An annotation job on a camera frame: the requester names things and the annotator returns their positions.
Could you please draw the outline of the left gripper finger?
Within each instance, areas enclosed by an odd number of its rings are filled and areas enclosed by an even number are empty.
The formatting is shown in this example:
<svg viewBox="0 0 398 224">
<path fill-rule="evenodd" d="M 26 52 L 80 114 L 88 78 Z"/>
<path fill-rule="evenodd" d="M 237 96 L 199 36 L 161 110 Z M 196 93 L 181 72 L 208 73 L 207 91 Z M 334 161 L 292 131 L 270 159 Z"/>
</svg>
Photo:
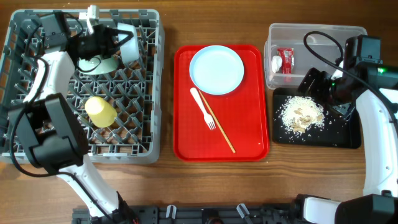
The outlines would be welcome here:
<svg viewBox="0 0 398 224">
<path fill-rule="evenodd" d="M 130 40 L 133 39 L 134 36 L 125 36 L 125 37 L 116 37 L 116 36 L 111 36 L 110 37 L 110 48 L 108 50 L 109 55 L 114 55 L 116 52 L 121 50 L 121 47 L 125 44 L 127 44 Z"/>
<path fill-rule="evenodd" d="M 118 39 L 131 39 L 134 33 L 129 30 L 110 28 L 108 31 L 110 37 L 117 37 Z"/>
</svg>

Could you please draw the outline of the light blue bowl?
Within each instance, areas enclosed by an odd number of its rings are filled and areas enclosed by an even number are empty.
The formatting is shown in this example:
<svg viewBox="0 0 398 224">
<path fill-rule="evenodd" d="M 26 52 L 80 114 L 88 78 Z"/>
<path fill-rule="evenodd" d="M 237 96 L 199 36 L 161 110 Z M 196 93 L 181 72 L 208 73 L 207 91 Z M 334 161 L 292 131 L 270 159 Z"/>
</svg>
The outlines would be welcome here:
<svg viewBox="0 0 398 224">
<path fill-rule="evenodd" d="M 133 33 L 133 37 L 120 48 L 123 64 L 129 64 L 138 60 L 140 54 L 136 28 L 133 25 L 118 23 L 117 29 Z"/>
</svg>

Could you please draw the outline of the green bowl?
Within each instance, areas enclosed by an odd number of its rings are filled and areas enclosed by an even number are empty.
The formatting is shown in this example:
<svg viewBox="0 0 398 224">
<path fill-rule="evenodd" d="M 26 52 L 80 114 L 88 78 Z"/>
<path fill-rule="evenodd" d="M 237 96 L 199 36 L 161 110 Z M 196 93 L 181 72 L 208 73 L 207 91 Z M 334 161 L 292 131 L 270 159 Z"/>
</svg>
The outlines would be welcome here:
<svg viewBox="0 0 398 224">
<path fill-rule="evenodd" d="M 99 55 L 94 56 L 90 60 L 80 59 L 78 66 L 83 70 L 85 75 L 101 75 L 115 71 L 119 66 L 116 57 L 101 59 Z"/>
</svg>

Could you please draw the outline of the rice food waste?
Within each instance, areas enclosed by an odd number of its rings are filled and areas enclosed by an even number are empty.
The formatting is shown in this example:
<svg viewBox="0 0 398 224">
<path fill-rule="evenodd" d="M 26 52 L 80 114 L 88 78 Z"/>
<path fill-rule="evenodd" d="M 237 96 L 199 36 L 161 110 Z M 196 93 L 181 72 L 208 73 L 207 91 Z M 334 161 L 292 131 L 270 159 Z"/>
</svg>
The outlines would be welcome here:
<svg viewBox="0 0 398 224">
<path fill-rule="evenodd" d="M 309 96 L 288 96 L 277 112 L 287 133 L 301 135 L 325 126 L 324 107 Z"/>
</svg>

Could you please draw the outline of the red sauce packet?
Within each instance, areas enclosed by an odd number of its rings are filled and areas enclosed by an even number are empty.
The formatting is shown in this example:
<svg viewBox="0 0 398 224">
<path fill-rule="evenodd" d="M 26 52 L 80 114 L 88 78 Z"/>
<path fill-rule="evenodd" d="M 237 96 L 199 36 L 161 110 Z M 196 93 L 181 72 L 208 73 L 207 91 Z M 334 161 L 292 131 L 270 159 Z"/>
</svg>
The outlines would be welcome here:
<svg viewBox="0 0 398 224">
<path fill-rule="evenodd" d="M 278 56 L 282 58 L 282 73 L 291 74 L 294 66 L 294 49 L 278 48 Z"/>
</svg>

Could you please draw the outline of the white napkin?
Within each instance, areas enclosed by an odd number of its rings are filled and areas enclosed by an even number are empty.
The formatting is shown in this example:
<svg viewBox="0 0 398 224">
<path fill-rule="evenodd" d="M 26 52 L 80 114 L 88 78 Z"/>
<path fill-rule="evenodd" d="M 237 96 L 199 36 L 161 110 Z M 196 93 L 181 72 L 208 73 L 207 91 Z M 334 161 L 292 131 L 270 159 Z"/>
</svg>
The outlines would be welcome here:
<svg viewBox="0 0 398 224">
<path fill-rule="evenodd" d="M 271 70 L 277 73 L 282 68 L 283 60 L 281 56 L 275 55 L 271 60 Z"/>
</svg>

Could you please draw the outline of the yellow plastic cup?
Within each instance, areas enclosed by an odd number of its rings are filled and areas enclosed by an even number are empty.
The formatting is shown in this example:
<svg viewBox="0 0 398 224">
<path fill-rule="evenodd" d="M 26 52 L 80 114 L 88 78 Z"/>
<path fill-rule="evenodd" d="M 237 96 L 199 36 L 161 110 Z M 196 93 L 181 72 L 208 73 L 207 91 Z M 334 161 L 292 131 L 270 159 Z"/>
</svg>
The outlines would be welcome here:
<svg viewBox="0 0 398 224">
<path fill-rule="evenodd" d="M 93 96 L 85 103 L 85 110 L 93 124 L 99 128 L 106 128 L 114 123 L 116 110 L 103 98 Z"/>
</svg>

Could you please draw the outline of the white plastic fork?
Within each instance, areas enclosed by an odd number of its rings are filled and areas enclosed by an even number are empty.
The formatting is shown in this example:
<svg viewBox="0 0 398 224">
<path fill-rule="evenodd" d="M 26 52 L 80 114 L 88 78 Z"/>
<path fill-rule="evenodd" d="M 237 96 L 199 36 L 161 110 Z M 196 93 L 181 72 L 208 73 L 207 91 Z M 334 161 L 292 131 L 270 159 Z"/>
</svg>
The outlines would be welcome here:
<svg viewBox="0 0 398 224">
<path fill-rule="evenodd" d="M 214 130 L 216 128 L 214 119 L 212 115 L 207 113 L 207 110 L 205 109 L 205 105 L 202 102 L 201 96 L 198 92 L 198 90 L 194 87 L 190 89 L 190 93 L 193 96 L 193 99 L 197 103 L 198 107 L 200 108 L 201 112 L 203 113 L 203 117 L 205 120 L 206 125 L 209 127 L 210 130 Z"/>
</svg>

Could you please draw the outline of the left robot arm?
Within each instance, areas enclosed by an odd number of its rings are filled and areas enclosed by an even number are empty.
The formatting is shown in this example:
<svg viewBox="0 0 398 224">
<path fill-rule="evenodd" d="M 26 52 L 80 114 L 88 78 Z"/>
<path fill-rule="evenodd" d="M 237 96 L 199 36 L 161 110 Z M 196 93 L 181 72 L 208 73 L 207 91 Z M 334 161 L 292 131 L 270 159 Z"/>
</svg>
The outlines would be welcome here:
<svg viewBox="0 0 398 224">
<path fill-rule="evenodd" d="M 88 207 L 90 222 L 138 223 L 139 217 L 90 160 L 86 133 L 66 100 L 79 60 L 111 58 L 134 33 L 95 24 L 89 34 L 72 34 L 69 18 L 62 11 L 40 17 L 45 34 L 34 55 L 39 69 L 23 102 L 9 109 L 10 139 L 19 141 L 30 164 L 44 169 L 45 177 L 63 179 L 76 192 Z"/>
</svg>

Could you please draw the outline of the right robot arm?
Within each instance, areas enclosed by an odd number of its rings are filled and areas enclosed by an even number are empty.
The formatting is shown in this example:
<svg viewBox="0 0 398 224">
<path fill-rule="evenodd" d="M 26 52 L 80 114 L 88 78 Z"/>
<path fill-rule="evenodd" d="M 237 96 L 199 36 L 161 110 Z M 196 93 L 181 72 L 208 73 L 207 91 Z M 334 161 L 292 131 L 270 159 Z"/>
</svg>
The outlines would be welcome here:
<svg viewBox="0 0 398 224">
<path fill-rule="evenodd" d="M 308 51 L 342 72 L 333 78 L 311 68 L 298 91 L 315 97 L 344 118 L 357 111 L 364 137 L 366 177 L 363 196 L 345 202 L 298 195 L 296 217 L 308 223 L 397 223 L 397 67 L 384 65 L 381 40 L 359 35 L 338 46 L 331 62 L 311 47 Z"/>
</svg>

